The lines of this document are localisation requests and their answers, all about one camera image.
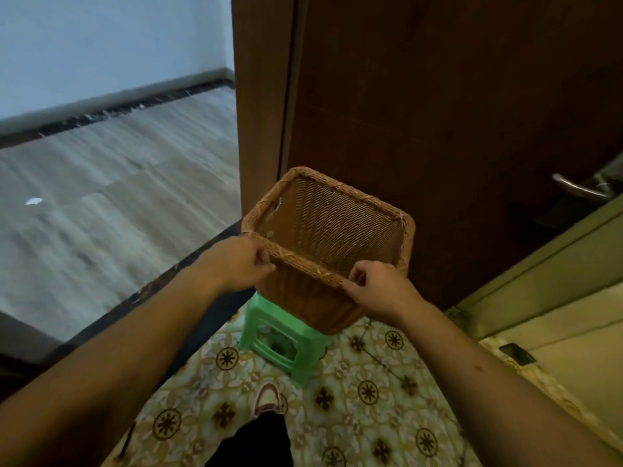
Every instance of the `hand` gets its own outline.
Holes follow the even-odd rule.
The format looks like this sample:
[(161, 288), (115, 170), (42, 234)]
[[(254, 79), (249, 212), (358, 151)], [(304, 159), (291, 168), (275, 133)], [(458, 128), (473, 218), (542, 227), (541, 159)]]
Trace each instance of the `hand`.
[(360, 260), (344, 282), (344, 290), (367, 314), (393, 327), (402, 325), (414, 306), (426, 304), (409, 280), (392, 264)]
[(189, 267), (199, 287), (215, 284), (219, 293), (245, 290), (275, 271), (266, 248), (255, 239), (234, 236), (214, 244)]

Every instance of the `forearm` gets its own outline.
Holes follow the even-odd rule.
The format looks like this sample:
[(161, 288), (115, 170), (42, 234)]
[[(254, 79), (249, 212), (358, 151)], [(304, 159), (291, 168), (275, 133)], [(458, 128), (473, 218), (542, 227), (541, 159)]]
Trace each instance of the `forearm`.
[(428, 303), (401, 322), (485, 465), (619, 465), (592, 433)]
[(3, 461), (101, 462), (218, 296), (215, 284), (198, 292), (188, 272), (0, 405), (13, 423), (2, 429)]

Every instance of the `black pants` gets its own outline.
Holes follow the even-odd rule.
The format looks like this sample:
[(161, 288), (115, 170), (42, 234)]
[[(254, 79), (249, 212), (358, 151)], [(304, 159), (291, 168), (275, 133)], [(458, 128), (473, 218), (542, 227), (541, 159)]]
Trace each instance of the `black pants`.
[(262, 413), (257, 419), (238, 429), (234, 437), (223, 439), (206, 463), (206, 467), (238, 465), (294, 465), (283, 415), (275, 412)]

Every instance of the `door handle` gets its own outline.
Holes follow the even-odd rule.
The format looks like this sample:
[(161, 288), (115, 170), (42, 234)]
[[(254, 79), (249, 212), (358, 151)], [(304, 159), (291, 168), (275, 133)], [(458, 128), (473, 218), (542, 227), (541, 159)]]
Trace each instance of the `door handle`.
[(561, 174), (554, 174), (552, 179), (564, 191), (577, 197), (586, 198), (597, 203), (609, 202), (614, 198), (614, 192), (610, 188), (610, 184), (604, 179), (603, 175), (595, 174), (593, 176), (597, 182), (597, 190), (573, 183), (571, 180), (565, 179)]

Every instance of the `sneaker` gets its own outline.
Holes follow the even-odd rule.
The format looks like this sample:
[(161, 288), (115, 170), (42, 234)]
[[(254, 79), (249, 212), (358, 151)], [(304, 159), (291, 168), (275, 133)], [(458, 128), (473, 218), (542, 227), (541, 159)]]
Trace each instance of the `sneaker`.
[(264, 412), (279, 413), (281, 411), (280, 400), (279, 389), (275, 384), (272, 382), (263, 384), (255, 399), (253, 416), (258, 417)]

